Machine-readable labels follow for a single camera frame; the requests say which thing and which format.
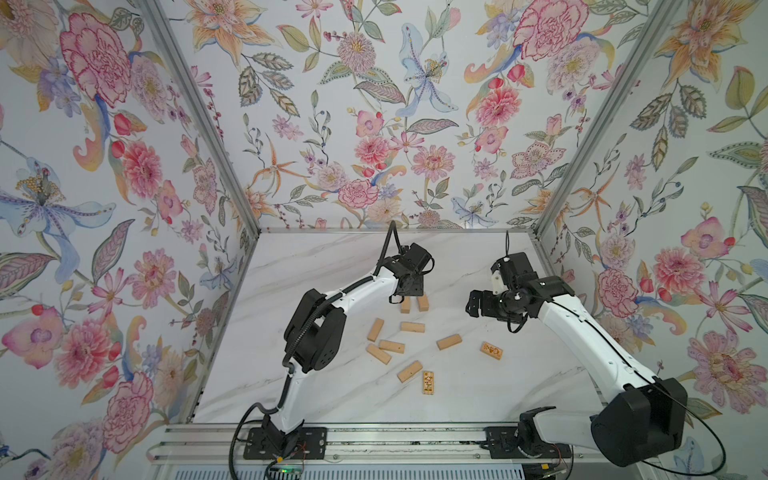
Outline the plain wood block with holes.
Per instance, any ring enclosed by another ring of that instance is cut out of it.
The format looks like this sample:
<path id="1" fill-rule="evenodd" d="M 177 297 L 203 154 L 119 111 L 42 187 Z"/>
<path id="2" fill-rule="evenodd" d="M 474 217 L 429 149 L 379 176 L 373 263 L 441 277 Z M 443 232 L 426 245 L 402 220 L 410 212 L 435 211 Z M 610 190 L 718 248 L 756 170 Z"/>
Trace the plain wood block with holes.
<path id="1" fill-rule="evenodd" d="M 405 353 L 405 345 L 403 343 L 399 342 L 393 342 L 389 340 L 381 340 L 379 342 L 378 347 L 381 350 L 387 351 L 387 352 L 393 352 L 398 354 L 404 354 Z"/>

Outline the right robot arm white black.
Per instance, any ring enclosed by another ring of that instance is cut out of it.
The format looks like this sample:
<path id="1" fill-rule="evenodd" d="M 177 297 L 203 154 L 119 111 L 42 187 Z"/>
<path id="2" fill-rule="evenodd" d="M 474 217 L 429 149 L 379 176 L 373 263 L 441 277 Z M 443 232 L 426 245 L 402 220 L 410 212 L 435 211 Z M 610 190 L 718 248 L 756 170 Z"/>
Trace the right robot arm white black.
<path id="1" fill-rule="evenodd" d="M 619 467 L 678 449 L 688 395 L 675 379 L 661 379 L 636 360 L 589 314 L 558 277 L 527 280 L 501 290 L 473 290 L 466 305 L 512 333 L 534 319 L 554 332 L 588 374 L 605 405 L 599 412 L 539 407 L 520 415 L 518 444 L 564 444 L 599 451 Z"/>

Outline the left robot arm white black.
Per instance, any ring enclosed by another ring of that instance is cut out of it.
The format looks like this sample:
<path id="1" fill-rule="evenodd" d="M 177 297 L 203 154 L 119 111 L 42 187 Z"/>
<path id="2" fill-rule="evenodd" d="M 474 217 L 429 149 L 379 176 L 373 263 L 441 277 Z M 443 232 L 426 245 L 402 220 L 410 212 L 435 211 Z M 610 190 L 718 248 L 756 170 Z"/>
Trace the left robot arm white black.
<path id="1" fill-rule="evenodd" d="M 304 422 L 297 406 L 301 384 L 336 357 L 348 318 L 376 301 L 397 304 L 422 295 L 424 277 L 433 268 L 433 256 L 412 243 L 399 246 L 392 256 L 382 253 L 370 273 L 345 287 L 305 292 L 284 332 L 286 380 L 277 405 L 260 409 L 262 428 L 279 437 L 292 435 Z"/>

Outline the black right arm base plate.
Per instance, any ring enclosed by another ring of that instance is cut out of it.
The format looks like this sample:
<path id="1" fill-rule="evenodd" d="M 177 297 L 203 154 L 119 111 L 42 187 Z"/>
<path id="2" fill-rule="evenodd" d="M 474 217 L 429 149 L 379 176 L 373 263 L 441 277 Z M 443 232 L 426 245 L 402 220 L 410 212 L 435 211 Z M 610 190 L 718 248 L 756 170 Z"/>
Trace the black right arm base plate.
<path id="1" fill-rule="evenodd" d="M 537 414 L 554 410 L 554 406 L 538 407 L 520 414 L 516 425 L 489 426 L 484 429 L 485 439 L 479 443 L 492 459 L 555 459 L 562 461 L 573 454 L 567 444 L 542 440 L 535 427 Z"/>

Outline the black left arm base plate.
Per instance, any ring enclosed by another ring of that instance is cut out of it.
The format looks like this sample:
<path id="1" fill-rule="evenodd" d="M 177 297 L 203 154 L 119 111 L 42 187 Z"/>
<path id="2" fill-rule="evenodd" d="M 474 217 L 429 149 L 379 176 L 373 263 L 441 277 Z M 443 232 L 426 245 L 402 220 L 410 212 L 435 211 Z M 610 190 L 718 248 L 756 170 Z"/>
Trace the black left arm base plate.
<path id="1" fill-rule="evenodd" d="M 243 452 L 244 460 L 287 460 L 297 455 L 299 460 L 323 460 L 327 446 L 328 429 L 309 427 L 301 423 L 289 432 L 283 432 L 265 416 L 254 421 L 248 430 Z"/>

